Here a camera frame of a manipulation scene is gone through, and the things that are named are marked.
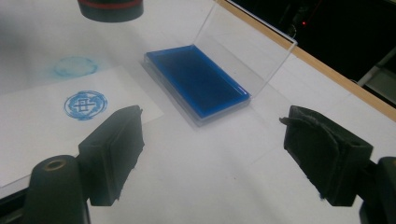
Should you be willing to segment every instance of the white paper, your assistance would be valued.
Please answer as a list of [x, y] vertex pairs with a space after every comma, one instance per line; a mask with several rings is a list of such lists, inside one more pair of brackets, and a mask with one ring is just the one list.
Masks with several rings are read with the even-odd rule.
[[[69, 117], [65, 102], [79, 91], [103, 94], [106, 110], [88, 120]], [[46, 158], [77, 155], [82, 140], [129, 105], [143, 109], [143, 123], [163, 114], [122, 67], [0, 96], [0, 187], [28, 176]]]

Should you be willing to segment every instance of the circular stamp mark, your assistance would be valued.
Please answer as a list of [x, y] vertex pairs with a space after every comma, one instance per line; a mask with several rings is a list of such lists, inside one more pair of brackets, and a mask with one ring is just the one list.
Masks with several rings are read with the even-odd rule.
[[55, 73], [60, 77], [83, 77], [95, 73], [98, 65], [84, 57], [67, 57], [55, 65]]
[[97, 91], [79, 91], [64, 102], [66, 114], [78, 120], [92, 119], [106, 110], [107, 99]]

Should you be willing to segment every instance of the sheet of paper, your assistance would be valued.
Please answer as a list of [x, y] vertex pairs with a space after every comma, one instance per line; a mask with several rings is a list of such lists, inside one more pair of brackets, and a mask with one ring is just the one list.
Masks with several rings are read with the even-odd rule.
[[163, 112], [122, 67], [0, 96], [0, 187], [28, 176], [78, 144], [114, 111], [143, 109], [142, 122]]

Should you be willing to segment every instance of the blue stamp impression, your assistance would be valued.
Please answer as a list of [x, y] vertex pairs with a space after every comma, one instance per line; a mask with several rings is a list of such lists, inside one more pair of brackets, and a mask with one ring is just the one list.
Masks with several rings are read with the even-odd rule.
[[79, 91], [64, 103], [66, 114], [78, 120], [92, 119], [106, 110], [107, 99], [97, 91]]
[[83, 77], [95, 73], [98, 65], [84, 57], [68, 57], [55, 65], [55, 73], [60, 77]]

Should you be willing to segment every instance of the blue ink pad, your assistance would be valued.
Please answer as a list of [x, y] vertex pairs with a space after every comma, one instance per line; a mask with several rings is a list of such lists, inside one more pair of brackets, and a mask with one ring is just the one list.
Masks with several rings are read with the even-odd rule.
[[197, 124], [249, 102], [250, 94], [194, 45], [148, 52], [145, 58]]
[[97, 91], [79, 91], [64, 102], [64, 112], [73, 119], [87, 120], [106, 110], [107, 99]]
[[60, 77], [83, 77], [97, 71], [98, 65], [84, 57], [68, 57], [55, 65], [55, 73]]

